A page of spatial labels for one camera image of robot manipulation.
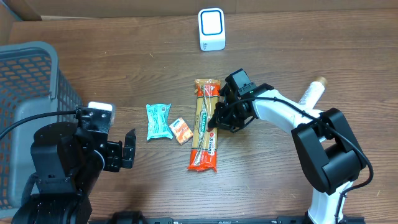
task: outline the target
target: wood grain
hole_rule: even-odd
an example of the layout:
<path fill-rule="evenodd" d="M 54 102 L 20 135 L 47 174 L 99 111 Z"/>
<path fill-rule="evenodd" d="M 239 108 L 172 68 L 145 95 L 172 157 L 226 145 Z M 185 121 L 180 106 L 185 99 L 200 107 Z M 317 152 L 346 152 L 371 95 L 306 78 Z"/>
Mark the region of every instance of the wood grain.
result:
<path fill-rule="evenodd" d="M 192 128 L 193 80 L 243 68 L 295 101 L 315 76 L 326 77 L 317 108 L 345 113 L 375 170 L 371 185 L 349 194 L 345 214 L 398 222 L 398 10 L 237 14 L 225 23 L 227 46 L 219 52 L 200 51 L 196 16 L 14 24 L 10 43 L 52 44 L 85 103 L 117 106 L 109 140 L 137 129 L 133 169 L 101 174 L 90 195 L 92 217 L 138 209 L 174 218 L 303 214 L 312 188 L 293 141 L 272 124 L 220 131 L 217 173 L 186 171 L 191 142 L 146 141 L 147 103 L 171 103 L 169 122 L 181 116 Z"/>

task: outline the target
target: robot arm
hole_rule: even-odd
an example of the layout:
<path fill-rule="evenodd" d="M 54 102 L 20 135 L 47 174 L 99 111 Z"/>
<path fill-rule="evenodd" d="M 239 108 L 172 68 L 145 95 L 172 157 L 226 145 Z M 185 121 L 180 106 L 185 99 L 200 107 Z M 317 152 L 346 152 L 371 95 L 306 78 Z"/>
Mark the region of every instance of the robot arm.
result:
<path fill-rule="evenodd" d="M 321 125 L 329 125 L 361 151 L 343 113 L 335 108 L 322 112 L 299 105 L 268 84 L 256 86 L 242 69 L 226 78 L 220 95 L 224 102 L 217 104 L 208 122 L 209 129 L 218 127 L 235 133 L 246 127 L 247 118 L 253 117 L 271 122 L 291 134 L 303 172 L 314 187 L 307 217 L 312 223 L 342 220 L 343 206 L 338 209 L 340 195 L 352 186 L 360 170 L 366 167 L 365 161 L 349 144 Z M 324 149 L 321 142 L 326 139 L 335 139 L 336 143 Z"/>

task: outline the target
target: plastic basket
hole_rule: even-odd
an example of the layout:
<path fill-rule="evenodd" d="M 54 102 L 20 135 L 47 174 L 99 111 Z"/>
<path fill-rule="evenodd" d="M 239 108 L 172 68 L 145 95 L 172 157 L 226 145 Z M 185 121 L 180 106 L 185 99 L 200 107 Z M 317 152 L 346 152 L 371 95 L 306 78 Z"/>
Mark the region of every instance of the plastic basket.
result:
<path fill-rule="evenodd" d="M 20 119 L 73 110 L 80 104 L 81 98 L 58 69 L 51 45 L 29 42 L 0 47 L 0 131 Z M 50 123 L 72 120 L 72 115 L 36 119 L 0 141 L 0 217 L 16 213 L 25 183 L 35 172 L 30 156 L 33 134 Z"/>

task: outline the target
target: small orange packet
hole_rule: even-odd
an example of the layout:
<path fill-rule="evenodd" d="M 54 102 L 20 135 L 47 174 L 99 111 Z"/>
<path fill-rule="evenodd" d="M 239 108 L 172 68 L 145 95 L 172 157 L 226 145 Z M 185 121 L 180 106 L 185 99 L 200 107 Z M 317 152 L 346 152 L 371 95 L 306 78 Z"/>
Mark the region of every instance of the small orange packet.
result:
<path fill-rule="evenodd" d="M 193 136 L 191 129 L 182 118 L 176 119 L 169 127 L 180 145 L 189 141 Z"/>
<path fill-rule="evenodd" d="M 221 80 L 195 80 L 197 86 L 197 111 L 193 130 L 192 150 L 188 170 L 217 172 L 217 129 L 207 131 L 207 123 L 214 114 L 220 98 Z"/>

